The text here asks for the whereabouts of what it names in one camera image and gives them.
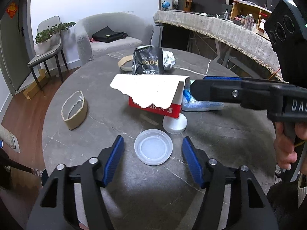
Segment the right hand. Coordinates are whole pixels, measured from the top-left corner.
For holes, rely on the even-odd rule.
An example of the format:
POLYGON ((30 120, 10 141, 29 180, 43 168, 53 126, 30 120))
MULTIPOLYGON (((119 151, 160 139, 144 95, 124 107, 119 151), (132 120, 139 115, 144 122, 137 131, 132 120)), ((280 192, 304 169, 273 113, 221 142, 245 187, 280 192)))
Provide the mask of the right hand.
MULTIPOLYGON (((289 170, 291 164, 297 160, 297 153, 295 152, 295 145, 284 134, 284 124, 282 122, 275 123, 276 130, 276 139, 274 141, 274 149, 276 154, 277 165, 281 169, 289 170)), ((296 123, 295 124, 295 133, 301 140, 306 140, 306 123, 296 123)), ((306 157, 301 166, 300 172, 306 175, 306 157)))

